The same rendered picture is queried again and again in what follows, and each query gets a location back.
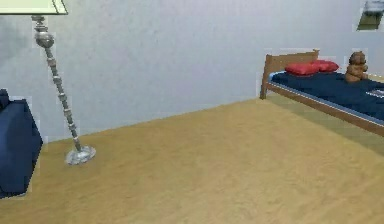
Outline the red pillow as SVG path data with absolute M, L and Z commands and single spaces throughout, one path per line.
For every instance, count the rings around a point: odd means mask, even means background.
M 317 73 L 319 68 L 311 63 L 292 63 L 285 67 L 285 71 L 295 76 L 310 76 Z
M 312 62 L 320 72 L 335 72 L 339 69 L 339 65 L 333 61 L 315 60 Z

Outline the silver floor lamp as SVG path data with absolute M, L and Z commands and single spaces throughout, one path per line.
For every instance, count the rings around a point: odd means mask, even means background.
M 74 149 L 67 153 L 65 162 L 68 165 L 79 165 L 94 158 L 96 150 L 94 147 L 82 145 L 80 142 L 77 127 L 72 117 L 72 110 L 63 88 L 62 78 L 57 69 L 57 61 L 52 52 L 55 39 L 44 23 L 47 15 L 67 15 L 68 13 L 64 0 L 0 0 L 0 15 L 29 15 L 35 23 L 34 39 L 36 44 L 45 51 L 52 81 L 56 86 L 58 99 L 61 102 L 63 114 L 74 143 Z

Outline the wooden bed with blue cover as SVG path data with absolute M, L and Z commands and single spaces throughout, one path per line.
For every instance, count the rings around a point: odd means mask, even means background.
M 351 123 L 384 137 L 384 98 L 367 91 L 384 90 L 384 83 L 363 80 L 347 83 L 344 74 L 320 72 L 310 76 L 295 76 L 285 71 L 292 63 L 311 63 L 319 60 L 319 50 L 265 56 L 260 98 L 272 91 L 318 111 Z

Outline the brown teddy bear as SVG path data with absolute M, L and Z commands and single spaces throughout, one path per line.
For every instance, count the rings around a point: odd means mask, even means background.
M 367 79 L 368 66 L 366 56 L 362 51 L 353 52 L 349 58 L 349 65 L 345 73 L 345 80 L 348 83 L 359 82 Z

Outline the dark blue sofa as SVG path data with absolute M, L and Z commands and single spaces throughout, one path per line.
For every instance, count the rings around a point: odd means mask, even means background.
M 26 193 L 42 145 L 27 101 L 0 89 L 0 199 Z

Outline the framed wall picture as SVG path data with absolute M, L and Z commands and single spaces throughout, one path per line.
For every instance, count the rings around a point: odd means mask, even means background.
M 356 30 L 378 30 L 384 17 L 384 0 L 366 0 Z

